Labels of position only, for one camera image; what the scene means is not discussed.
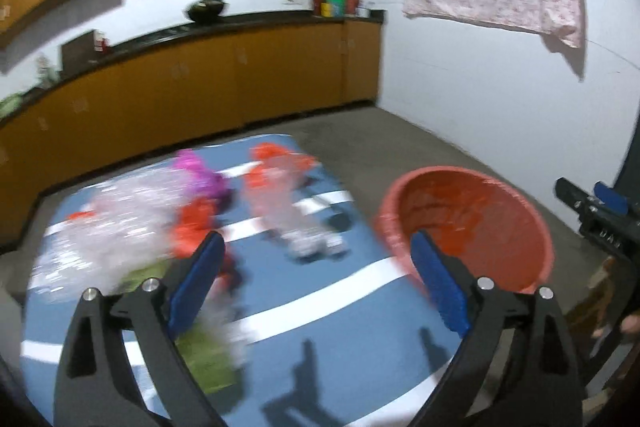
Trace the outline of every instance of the metal bolt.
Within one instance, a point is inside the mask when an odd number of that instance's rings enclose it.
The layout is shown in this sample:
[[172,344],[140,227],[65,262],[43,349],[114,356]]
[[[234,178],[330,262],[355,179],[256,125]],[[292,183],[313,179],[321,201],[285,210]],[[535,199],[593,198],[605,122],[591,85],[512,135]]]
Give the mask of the metal bolt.
[[151,277],[142,283],[142,291],[152,292],[160,285],[160,281],[155,277]]
[[493,290],[495,283],[489,277],[481,277],[478,279],[478,287],[481,290]]
[[87,288],[82,292],[82,298],[85,301],[92,301],[98,296],[98,290],[96,288]]
[[540,296],[547,301],[554,298],[554,291],[546,286],[542,286],[538,292],[540,293]]

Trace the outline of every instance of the black countertop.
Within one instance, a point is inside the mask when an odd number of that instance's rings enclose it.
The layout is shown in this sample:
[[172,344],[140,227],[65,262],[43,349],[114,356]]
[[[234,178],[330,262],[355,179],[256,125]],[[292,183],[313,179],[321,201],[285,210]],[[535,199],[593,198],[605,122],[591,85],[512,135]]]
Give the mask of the black countertop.
[[20,108],[8,117],[0,120],[0,129],[13,120],[17,115],[26,110],[41,98],[47,96],[49,92],[63,86],[67,82],[71,82],[92,71],[98,70],[105,66],[123,62],[130,58],[142,55],[152,49],[169,44],[178,44],[190,39],[198,39],[220,34],[232,34],[247,29],[254,28],[270,28],[276,26],[290,26],[302,24],[336,24],[350,21],[363,21],[375,24],[383,24],[385,21],[384,10],[372,10],[371,16],[361,17],[317,17],[309,10],[284,10],[276,12],[256,12],[245,13],[240,15],[221,16],[220,20],[209,25],[185,23],[172,28],[158,30],[157,32],[148,33],[131,39],[130,41],[121,42],[109,49],[104,57],[96,60],[94,63],[87,64],[85,68],[73,75],[65,75],[64,71],[60,74],[60,81],[50,89],[43,90],[41,93],[32,96],[28,101],[23,102]]

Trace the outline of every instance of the blue gripper pad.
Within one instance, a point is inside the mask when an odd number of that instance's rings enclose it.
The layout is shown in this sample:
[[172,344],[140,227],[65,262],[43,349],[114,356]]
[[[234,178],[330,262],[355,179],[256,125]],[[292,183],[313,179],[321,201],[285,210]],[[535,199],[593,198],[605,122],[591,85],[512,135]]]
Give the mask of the blue gripper pad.
[[225,256],[225,242],[218,233],[210,233],[193,253],[195,260],[169,301],[167,332],[171,339],[191,328]]
[[471,328],[466,296],[438,257],[433,241],[422,232],[414,233],[411,238],[411,260],[446,327],[464,337]]
[[615,212],[621,216],[628,214],[629,206],[626,198],[618,194],[613,188],[609,188],[604,183],[598,182],[593,187],[593,194],[602,201],[611,212]]

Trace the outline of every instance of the table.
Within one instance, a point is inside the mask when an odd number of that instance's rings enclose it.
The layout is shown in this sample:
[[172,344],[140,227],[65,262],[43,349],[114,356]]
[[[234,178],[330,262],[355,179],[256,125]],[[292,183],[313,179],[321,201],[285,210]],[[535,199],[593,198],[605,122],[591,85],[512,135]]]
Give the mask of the table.
[[[321,165],[296,197],[321,221],[336,212],[347,216],[345,255],[302,263],[262,232],[241,198],[241,175],[252,165],[250,148],[262,141],[302,152],[290,136],[274,134],[196,150],[209,168],[223,171],[235,190],[234,203],[218,219],[246,276],[238,307],[253,340],[238,383],[210,395],[212,404],[231,427],[408,422],[460,339],[388,256],[350,194]],[[95,190],[85,187],[60,204],[42,248],[50,232],[81,210]],[[76,301],[52,304],[28,291],[21,366],[27,395],[49,421],[57,363],[75,307]],[[146,368],[132,333],[127,331],[125,340],[142,383]],[[144,398],[150,409],[166,415],[153,389]]]

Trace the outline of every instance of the gray floor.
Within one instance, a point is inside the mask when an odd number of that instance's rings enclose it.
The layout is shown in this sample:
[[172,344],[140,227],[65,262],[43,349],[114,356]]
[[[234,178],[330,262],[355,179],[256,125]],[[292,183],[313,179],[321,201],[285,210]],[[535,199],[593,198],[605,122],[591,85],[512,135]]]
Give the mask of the gray floor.
[[[356,206],[369,220],[375,216],[389,185],[412,169],[430,165],[455,165],[499,178],[491,169],[450,144],[375,107],[288,121],[245,132],[238,137],[263,132],[292,135],[302,149],[317,157],[346,186],[353,195]],[[157,160],[158,158],[149,158],[122,171]],[[4,283],[12,295],[19,296],[25,291],[43,231],[55,208],[66,195],[81,186],[62,190],[46,198],[20,251],[0,257],[0,282]],[[604,255],[548,210],[541,206],[538,208],[548,224],[556,250],[556,263],[550,285],[562,308],[567,310],[585,295],[585,284],[604,259]]]

